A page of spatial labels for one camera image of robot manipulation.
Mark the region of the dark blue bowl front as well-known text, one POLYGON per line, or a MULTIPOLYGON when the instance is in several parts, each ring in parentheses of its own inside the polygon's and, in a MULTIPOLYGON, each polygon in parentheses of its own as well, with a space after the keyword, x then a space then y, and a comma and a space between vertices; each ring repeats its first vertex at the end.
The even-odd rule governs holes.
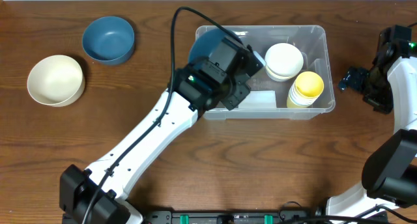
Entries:
POLYGON ((191 63, 199 57, 208 57, 209 61, 216 62, 220 66, 227 66, 235 55, 234 52, 227 51, 220 53, 217 51, 217 47, 222 43, 225 36, 229 36, 227 33, 220 29, 213 29, 202 34, 193 44, 189 56, 188 62, 191 63))

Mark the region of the dark blue bowl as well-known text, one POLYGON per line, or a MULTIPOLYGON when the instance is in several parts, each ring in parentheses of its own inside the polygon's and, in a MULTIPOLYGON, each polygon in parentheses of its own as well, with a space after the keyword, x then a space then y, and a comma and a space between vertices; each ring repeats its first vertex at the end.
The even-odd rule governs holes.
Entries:
POLYGON ((227 33, 220 29, 213 29, 202 34, 193 44, 189 56, 188 62, 191 63, 199 57, 208 57, 209 61, 216 62, 220 66, 227 66, 235 55, 234 52, 227 51, 220 53, 217 51, 217 47, 222 43, 225 36, 229 36, 227 33))
POLYGON ((135 32, 131 24, 117 16, 94 20, 84 31, 84 52, 104 65, 125 63, 135 50, 135 32))

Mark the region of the grey plastic bowl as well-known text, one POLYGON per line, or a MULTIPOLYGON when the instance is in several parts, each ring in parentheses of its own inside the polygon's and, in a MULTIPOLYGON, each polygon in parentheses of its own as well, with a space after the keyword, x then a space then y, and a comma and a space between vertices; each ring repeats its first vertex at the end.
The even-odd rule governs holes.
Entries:
POLYGON ((273 81, 277 81, 277 82, 284 82, 284 81, 289 81, 291 79, 291 77, 275 77, 275 76, 269 76, 270 79, 272 79, 273 81))

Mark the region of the yellow plastic bowl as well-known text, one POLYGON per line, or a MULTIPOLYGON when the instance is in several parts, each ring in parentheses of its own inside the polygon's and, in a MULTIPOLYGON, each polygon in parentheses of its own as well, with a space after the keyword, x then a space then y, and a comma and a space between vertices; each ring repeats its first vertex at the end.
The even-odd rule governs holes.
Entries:
POLYGON ((267 72, 266 74, 268 75, 268 77, 270 77, 274 81, 287 81, 287 80, 290 80, 290 79, 296 77, 296 76, 284 77, 284 76, 279 76, 279 75, 277 75, 275 73, 271 73, 271 72, 267 72))

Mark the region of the white plastic bowl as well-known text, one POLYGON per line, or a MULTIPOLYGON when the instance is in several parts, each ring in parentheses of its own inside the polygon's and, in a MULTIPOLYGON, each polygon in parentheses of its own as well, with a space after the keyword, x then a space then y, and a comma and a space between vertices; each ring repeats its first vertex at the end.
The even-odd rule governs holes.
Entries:
POLYGON ((296 76, 304 65, 301 51, 287 43, 271 46, 265 55, 266 71, 279 76, 296 76))

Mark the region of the yellow plastic cup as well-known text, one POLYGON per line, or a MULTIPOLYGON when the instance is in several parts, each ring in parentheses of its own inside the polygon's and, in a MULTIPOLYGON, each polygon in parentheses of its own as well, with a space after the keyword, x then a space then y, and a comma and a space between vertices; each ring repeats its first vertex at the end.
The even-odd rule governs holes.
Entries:
POLYGON ((307 108, 311 105, 311 101, 305 98, 299 98, 298 96, 288 95, 287 107, 288 108, 307 108))
POLYGON ((295 91, 306 98, 319 97, 324 91, 324 81, 315 72, 302 72, 295 79, 295 91))

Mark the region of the light blue plastic cup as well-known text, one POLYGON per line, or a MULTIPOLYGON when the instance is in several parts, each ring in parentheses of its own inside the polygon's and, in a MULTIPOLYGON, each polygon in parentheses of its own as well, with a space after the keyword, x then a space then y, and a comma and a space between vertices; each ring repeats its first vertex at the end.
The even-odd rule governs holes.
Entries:
POLYGON ((287 98, 287 107, 288 108, 306 108, 310 106, 316 98, 307 98, 299 94, 290 92, 287 98))

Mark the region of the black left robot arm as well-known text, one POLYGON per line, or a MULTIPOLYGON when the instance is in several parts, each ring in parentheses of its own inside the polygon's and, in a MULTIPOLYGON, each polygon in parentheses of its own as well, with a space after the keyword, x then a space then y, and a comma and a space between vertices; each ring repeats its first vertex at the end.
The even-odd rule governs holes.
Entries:
POLYGON ((247 80, 264 67, 260 54, 227 36, 210 55, 173 71, 156 105, 115 148, 84 170, 70 165, 62 173, 61 210, 74 223, 142 223, 127 198, 147 167, 206 111, 238 106, 250 93, 247 80))

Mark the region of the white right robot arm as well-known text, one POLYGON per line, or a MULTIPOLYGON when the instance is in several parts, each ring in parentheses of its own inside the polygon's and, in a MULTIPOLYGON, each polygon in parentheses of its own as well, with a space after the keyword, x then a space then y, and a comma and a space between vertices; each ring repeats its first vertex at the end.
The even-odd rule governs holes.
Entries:
POLYGON ((412 26, 379 34, 372 67, 351 67, 338 87, 394 115, 393 134, 366 160, 361 180, 317 209, 322 223, 384 223, 386 213, 416 205, 416 43, 412 26))

